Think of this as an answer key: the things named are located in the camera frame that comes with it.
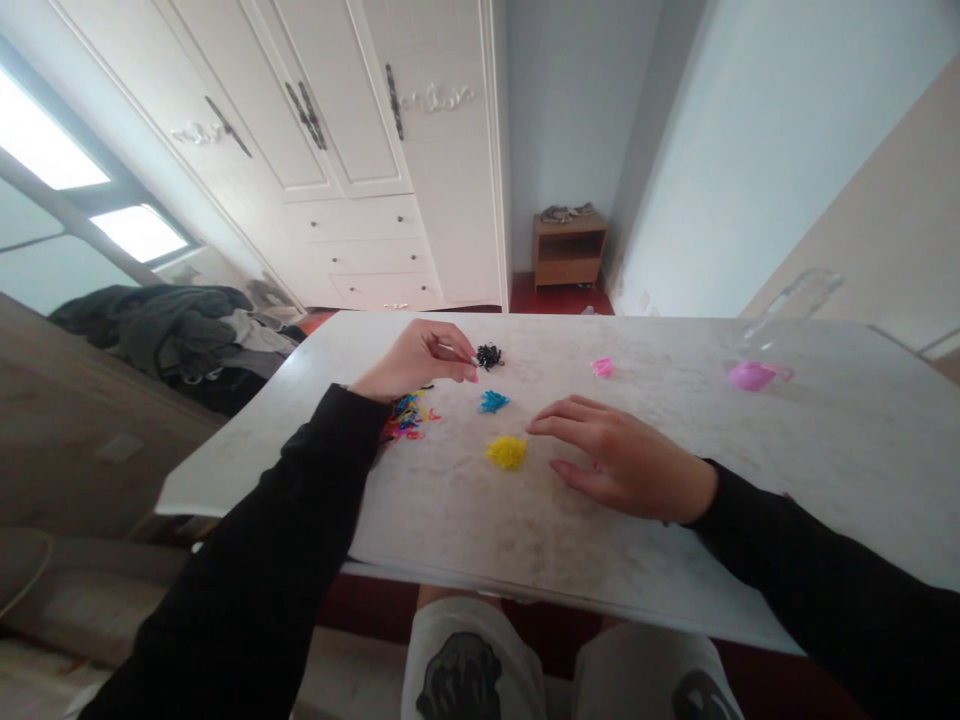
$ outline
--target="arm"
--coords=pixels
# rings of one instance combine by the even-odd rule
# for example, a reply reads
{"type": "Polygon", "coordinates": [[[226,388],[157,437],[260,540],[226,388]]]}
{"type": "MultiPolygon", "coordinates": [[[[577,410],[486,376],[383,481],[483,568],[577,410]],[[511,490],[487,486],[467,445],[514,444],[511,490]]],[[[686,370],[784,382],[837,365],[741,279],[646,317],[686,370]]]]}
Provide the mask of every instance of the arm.
{"type": "Polygon", "coordinates": [[[383,402],[433,378],[475,378],[470,352],[455,326],[415,320],[351,390],[331,386],[82,717],[288,717],[320,602],[350,547],[390,414],[383,402]]]}
{"type": "Polygon", "coordinates": [[[930,587],[790,499],[713,463],[716,496],[688,527],[763,593],[797,643],[874,717],[960,708],[960,595],[930,587]]]}
{"type": "Polygon", "coordinates": [[[695,530],[874,716],[941,717],[960,706],[951,682],[960,646],[956,593],[921,583],[792,500],[601,403],[572,396],[527,431],[572,443],[600,463],[598,473],[553,461],[571,487],[630,515],[695,530]]]}

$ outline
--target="rubber band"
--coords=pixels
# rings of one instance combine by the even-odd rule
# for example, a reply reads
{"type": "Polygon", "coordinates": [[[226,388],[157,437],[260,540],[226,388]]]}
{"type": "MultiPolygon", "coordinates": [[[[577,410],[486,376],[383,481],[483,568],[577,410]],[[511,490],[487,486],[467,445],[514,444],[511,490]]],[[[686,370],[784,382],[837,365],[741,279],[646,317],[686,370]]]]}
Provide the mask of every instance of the rubber band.
{"type": "Polygon", "coordinates": [[[423,423],[435,422],[441,419],[433,408],[424,410],[420,406],[419,400],[423,397],[423,390],[409,393],[403,397],[397,398],[391,403],[392,411],[390,418],[383,426],[380,432],[380,442],[387,448],[391,448],[400,442],[401,438],[407,440],[422,440],[426,433],[419,429],[423,423]]]}
{"type": "Polygon", "coordinates": [[[503,470],[519,470],[527,457],[527,441],[502,435],[490,443],[486,457],[503,470]]]}
{"type": "Polygon", "coordinates": [[[496,415],[497,410],[510,402],[510,398],[506,395],[495,393],[493,390],[487,390],[483,395],[483,402],[480,403],[480,407],[477,409],[477,412],[481,415],[483,413],[493,413],[496,415]]]}
{"type": "Polygon", "coordinates": [[[497,350],[493,343],[480,345],[477,347],[477,365],[490,372],[490,368],[503,365],[502,355],[503,351],[497,350]]]}
{"type": "Polygon", "coordinates": [[[590,367],[593,368],[593,374],[597,377],[607,378],[613,375],[613,361],[610,358],[594,360],[590,363],[590,367]]]}

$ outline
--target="clear plastic bottle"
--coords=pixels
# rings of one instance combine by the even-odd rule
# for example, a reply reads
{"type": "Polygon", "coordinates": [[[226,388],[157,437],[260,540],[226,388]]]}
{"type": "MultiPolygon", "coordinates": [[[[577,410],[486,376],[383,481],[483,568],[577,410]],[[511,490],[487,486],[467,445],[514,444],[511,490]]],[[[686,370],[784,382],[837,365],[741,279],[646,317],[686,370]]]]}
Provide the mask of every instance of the clear plastic bottle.
{"type": "Polygon", "coordinates": [[[747,360],[764,360],[774,345],[809,320],[846,278],[826,268],[811,268],[784,288],[763,313],[740,335],[738,354],[747,360]]]}

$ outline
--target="window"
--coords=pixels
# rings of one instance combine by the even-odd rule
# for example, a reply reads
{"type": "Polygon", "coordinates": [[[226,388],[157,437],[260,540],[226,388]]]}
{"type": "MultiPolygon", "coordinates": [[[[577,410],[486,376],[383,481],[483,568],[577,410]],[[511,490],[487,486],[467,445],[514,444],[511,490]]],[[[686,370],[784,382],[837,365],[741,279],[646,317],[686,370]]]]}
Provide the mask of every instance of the window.
{"type": "Polygon", "coordinates": [[[4,73],[0,73],[0,107],[0,145],[54,190],[109,180],[4,73]]]}
{"type": "Polygon", "coordinates": [[[149,205],[114,210],[90,221],[140,262],[149,262],[187,246],[187,241],[149,205]]]}
{"type": "Polygon", "coordinates": [[[2,36],[0,108],[0,147],[134,259],[156,267],[198,244],[2,36]]]}

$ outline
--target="black sleeve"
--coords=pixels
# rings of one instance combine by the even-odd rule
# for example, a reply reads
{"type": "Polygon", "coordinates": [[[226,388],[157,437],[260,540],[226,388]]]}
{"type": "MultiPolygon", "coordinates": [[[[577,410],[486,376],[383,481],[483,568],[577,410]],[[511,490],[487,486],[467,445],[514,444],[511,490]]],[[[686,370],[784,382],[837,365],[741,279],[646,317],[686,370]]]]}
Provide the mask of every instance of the black sleeve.
{"type": "Polygon", "coordinates": [[[81,717],[288,718],[389,412],[331,386],[190,559],[81,717]]]}
{"type": "Polygon", "coordinates": [[[789,498],[720,477],[688,527],[876,718],[960,717],[960,595],[926,585],[789,498]]]}

